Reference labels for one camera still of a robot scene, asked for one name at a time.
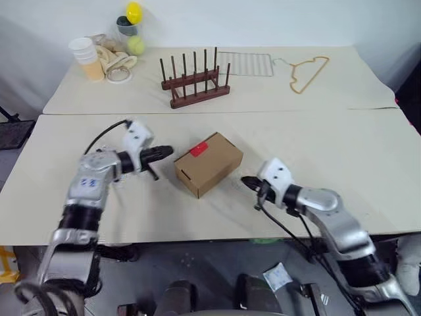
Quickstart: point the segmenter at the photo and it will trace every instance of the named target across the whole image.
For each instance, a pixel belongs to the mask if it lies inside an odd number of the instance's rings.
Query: white paper
[[[288,272],[285,270],[284,265],[280,262],[273,269],[264,272],[263,277],[273,292],[277,291],[285,284],[292,282],[292,279]]]

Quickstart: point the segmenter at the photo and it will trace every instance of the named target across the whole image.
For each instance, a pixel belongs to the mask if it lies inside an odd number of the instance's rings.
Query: tennis ball
[[[133,35],[127,40],[127,47],[132,55],[139,56],[145,50],[145,44],[140,36]]]

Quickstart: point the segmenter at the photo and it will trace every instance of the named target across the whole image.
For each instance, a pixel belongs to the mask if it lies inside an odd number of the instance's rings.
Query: white label
[[[86,192],[91,192],[91,191],[96,190],[98,188],[98,185],[99,185],[99,179],[83,177],[79,181],[78,189],[85,190]]]
[[[285,267],[282,263],[278,263],[273,269],[267,270],[263,273],[263,277],[266,282],[269,284],[273,292],[277,291],[285,284],[292,282],[292,278],[289,276],[288,272],[285,270]]]

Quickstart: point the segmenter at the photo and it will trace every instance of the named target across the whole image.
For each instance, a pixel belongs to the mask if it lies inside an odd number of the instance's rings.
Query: clear container
[[[139,56],[145,50],[140,24],[122,26],[116,24],[117,40],[123,45],[127,54]]]

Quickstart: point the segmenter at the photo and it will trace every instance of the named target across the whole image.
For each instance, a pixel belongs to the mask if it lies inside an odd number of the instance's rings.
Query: yellow ball
[[[127,41],[127,48],[132,55],[139,56],[145,50],[145,44],[140,36],[133,35]]]
[[[126,7],[126,16],[130,23],[137,24],[142,21],[142,8],[137,2],[129,2]]]

